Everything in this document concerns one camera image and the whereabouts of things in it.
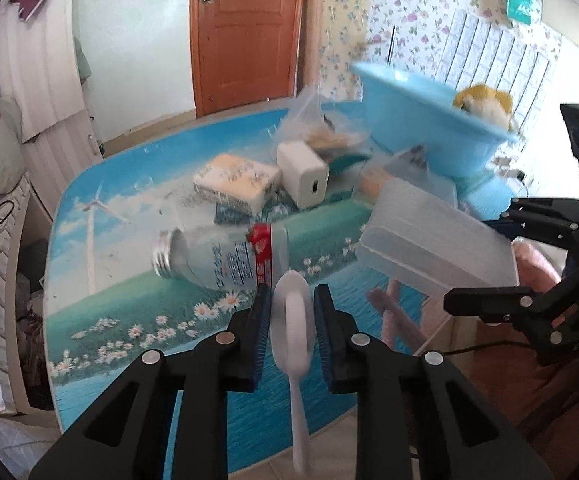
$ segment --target plush toy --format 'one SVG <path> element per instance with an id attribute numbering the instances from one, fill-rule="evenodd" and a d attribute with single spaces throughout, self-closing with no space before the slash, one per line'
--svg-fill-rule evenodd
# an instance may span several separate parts
<path id="1" fill-rule="evenodd" d="M 482 84 L 472 86 L 457 94 L 454 106 L 504 130 L 512 129 L 513 101 L 507 92 Z"/>

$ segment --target tofu package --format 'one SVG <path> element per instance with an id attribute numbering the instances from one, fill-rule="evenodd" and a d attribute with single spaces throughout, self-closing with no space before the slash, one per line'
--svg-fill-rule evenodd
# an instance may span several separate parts
<path id="1" fill-rule="evenodd" d="M 208 200 L 255 216 L 278 189 L 281 176 L 271 164 L 223 153 L 194 176 L 194 189 Z"/>

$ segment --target blue plastic basin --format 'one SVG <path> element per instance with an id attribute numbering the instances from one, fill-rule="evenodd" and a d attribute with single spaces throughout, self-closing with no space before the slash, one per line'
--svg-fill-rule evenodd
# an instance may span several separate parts
<path id="1" fill-rule="evenodd" d="M 433 79 L 372 63 L 352 70 L 363 83 L 364 120 L 372 138 L 390 152 L 416 144 L 435 173 L 472 176 L 503 142 L 518 136 L 452 106 L 457 92 Z"/>

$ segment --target green tag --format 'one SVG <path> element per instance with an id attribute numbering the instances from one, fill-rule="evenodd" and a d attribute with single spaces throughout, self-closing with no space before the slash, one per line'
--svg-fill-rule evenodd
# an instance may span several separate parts
<path id="1" fill-rule="evenodd" d="M 507 0 L 507 17 L 531 25 L 531 0 Z"/>

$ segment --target white plastic bag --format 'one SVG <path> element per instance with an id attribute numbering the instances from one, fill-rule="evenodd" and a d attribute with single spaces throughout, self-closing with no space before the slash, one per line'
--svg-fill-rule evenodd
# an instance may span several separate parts
<path id="1" fill-rule="evenodd" d="M 324 161 L 357 149 L 369 136 L 363 128 L 338 110 L 323 113 L 313 86 L 304 87 L 292 101 L 273 136 L 273 157 L 281 142 L 304 140 Z"/>

